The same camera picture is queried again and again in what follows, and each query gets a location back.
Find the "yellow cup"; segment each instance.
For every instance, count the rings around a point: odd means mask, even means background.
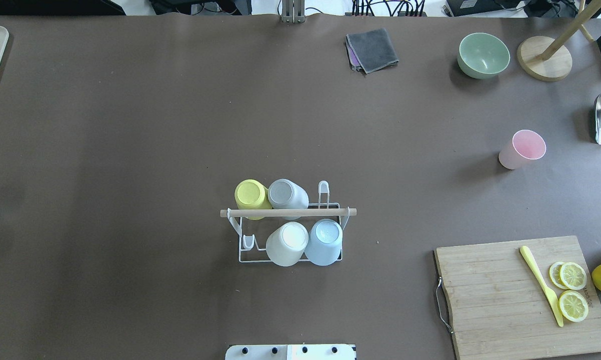
[[[241,210],[271,209],[272,205],[267,199],[267,187],[256,180],[249,178],[241,181],[234,191],[236,205]],[[263,217],[248,218],[250,220],[260,220]]]

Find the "light blue cup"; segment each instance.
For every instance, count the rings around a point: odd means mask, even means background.
[[[509,65],[509,50],[497,37],[485,32],[465,36],[458,46],[458,66],[474,79],[496,76]]]
[[[343,230],[333,219],[319,219],[309,231],[305,256],[310,262],[325,267],[333,264],[343,248]]]

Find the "cutting board handle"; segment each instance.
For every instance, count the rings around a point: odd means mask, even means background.
[[[454,329],[450,324],[447,323],[447,321],[445,321],[445,319],[443,319],[443,312],[441,311],[441,301],[438,300],[438,289],[442,288],[443,278],[442,276],[438,276],[438,285],[436,285],[436,289],[433,290],[433,296],[435,296],[436,298],[436,306],[438,307],[438,316],[440,317],[440,321],[442,321],[442,323],[445,324],[445,326],[447,327],[447,331],[449,331],[449,334],[453,335]]]

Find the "metal clamp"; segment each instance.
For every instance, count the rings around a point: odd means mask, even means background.
[[[438,289],[442,289],[442,287],[443,287],[443,277],[438,276],[438,285],[436,285],[436,289],[433,290],[433,296],[436,297],[436,307],[438,308],[438,316],[440,317],[440,321],[442,321],[442,323],[445,324],[445,326],[447,327],[447,331],[449,331],[449,334],[453,335],[454,329],[452,328],[452,326],[450,324],[447,323],[447,321],[445,321],[445,319],[443,319],[443,312],[441,311],[441,303],[438,300]]]
[[[305,0],[282,0],[280,20],[283,23],[305,23]]]

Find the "white cup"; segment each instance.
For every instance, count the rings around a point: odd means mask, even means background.
[[[545,155],[547,146],[541,135],[532,130],[518,130],[498,155],[507,169],[515,170]]]
[[[343,229],[333,219],[320,219],[309,231],[305,256],[310,262],[325,267],[333,264],[343,248]]]
[[[267,198],[274,209],[307,209],[310,198],[307,192],[287,178],[279,178],[272,182],[267,191]],[[285,216],[286,220],[296,220],[299,216]]]
[[[276,265],[290,267],[303,256],[309,237],[307,228],[300,223],[285,223],[267,238],[267,256]]]

